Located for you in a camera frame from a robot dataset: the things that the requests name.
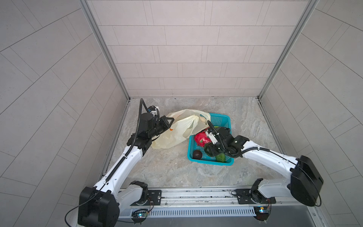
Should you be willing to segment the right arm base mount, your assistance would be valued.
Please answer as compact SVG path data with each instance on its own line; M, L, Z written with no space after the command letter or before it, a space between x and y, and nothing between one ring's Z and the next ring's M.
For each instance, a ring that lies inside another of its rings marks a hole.
M235 189L231 195L237 198L238 204L275 204L275 197L266 198L258 190L262 181L263 178L258 178L251 188Z

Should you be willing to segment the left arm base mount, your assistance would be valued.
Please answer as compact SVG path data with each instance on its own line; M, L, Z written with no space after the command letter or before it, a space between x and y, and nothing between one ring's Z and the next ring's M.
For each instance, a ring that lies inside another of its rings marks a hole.
M132 206L146 206L146 205L160 205L161 204L161 190L150 190L147 183L140 181L133 181L130 185L137 185L142 188L141 198L134 202Z

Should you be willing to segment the pink dragon fruit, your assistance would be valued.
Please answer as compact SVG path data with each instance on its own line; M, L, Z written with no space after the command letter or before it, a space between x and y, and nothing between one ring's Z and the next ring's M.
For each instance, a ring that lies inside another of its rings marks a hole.
M194 136L196 144L200 147L205 147L206 144L211 143L211 139L208 137L207 131L201 131Z

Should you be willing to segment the translucent cream plastic bag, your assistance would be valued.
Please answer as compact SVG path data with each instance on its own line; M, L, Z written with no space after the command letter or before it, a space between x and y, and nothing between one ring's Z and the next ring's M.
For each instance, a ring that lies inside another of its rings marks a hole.
M173 112L168 114L167 117L174 118L174 122L170 129L152 142L151 147L153 149L172 148L189 139L190 136L208 128L207 121L211 121L209 113L194 109Z

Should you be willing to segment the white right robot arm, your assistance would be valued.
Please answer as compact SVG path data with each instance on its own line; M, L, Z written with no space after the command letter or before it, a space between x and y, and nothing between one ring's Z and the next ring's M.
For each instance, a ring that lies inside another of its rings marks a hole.
M283 176L282 179L275 180L259 178L246 195L236 193L237 197L249 199L256 204L262 204L273 197L289 197L309 207L321 206L320 191L324 181L307 156L296 158L280 154L244 136L233 137L226 127L215 128L211 125L205 135L210 140L204 146L207 155L216 157L224 154L233 159L251 159Z

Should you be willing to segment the dark purple round fruit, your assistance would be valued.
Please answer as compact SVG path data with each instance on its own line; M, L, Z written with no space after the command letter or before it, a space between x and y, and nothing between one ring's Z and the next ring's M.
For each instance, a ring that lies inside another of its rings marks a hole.
M192 158L196 160L201 160L203 157L203 154L200 150L194 150L192 154Z

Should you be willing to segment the green custard apple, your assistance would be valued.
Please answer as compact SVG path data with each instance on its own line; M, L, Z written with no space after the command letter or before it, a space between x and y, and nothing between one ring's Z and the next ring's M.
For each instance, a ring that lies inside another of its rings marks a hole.
M226 156L224 153L220 153L217 156L215 156L216 161L219 163L225 163L226 162Z

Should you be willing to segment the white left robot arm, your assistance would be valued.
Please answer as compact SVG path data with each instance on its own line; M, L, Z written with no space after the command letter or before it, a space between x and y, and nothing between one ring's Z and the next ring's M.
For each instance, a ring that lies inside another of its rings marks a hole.
M142 159L153 138L169 130L174 118L141 113L137 129L127 142L117 163L93 187L85 187L79 196L78 224L84 227L113 227L122 211L133 203L147 201L147 184L134 181L121 187L134 166Z

